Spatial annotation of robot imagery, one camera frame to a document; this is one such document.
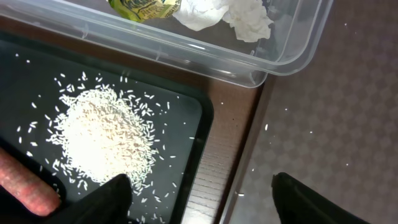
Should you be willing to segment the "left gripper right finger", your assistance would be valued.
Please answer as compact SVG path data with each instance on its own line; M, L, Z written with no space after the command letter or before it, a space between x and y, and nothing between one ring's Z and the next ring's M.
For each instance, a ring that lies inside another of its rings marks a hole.
M285 172L274 175L271 186L281 224L369 224Z

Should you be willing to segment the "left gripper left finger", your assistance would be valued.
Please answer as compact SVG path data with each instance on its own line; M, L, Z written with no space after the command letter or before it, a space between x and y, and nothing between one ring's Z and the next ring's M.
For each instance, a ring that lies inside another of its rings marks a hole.
M83 199L56 213L44 224L127 223L131 206L130 180L125 174L112 178Z

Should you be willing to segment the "orange carrot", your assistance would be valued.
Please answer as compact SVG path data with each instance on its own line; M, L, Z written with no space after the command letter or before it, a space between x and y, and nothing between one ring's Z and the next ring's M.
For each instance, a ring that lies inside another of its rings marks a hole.
M61 204L51 186L1 148L1 186L31 213L45 217Z

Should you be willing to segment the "pile of white rice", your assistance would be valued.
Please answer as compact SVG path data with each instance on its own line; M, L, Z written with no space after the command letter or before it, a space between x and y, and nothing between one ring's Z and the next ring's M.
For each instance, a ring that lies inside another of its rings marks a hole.
M89 177L99 186L126 174L132 192L142 190L155 161L154 140L144 118L107 87L63 95L67 106L55 120L50 142L62 148L65 167Z

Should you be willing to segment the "white tissue large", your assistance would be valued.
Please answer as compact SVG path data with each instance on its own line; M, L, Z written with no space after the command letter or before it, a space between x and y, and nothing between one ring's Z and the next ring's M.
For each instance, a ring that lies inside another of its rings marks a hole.
M182 0L173 16L194 31L225 21L244 42L269 39L273 23L261 0Z

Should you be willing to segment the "yellow green snack wrapper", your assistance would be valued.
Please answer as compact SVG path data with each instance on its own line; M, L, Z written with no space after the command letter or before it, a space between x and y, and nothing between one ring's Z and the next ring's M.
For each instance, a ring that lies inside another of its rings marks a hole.
M123 18L144 22L170 17L179 10L181 0L108 0L108 3Z

